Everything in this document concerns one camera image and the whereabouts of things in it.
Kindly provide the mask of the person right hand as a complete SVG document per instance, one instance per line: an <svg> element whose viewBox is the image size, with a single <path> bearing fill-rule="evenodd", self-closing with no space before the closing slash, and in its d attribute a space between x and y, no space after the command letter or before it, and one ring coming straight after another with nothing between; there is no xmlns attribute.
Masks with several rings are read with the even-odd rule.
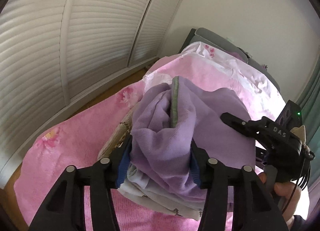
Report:
<svg viewBox="0 0 320 231"><path fill-rule="evenodd" d="M300 200L302 190L292 182L276 182L273 189L279 197L285 198L284 208L281 211L287 227L290 230L295 221L294 213Z"/></svg>

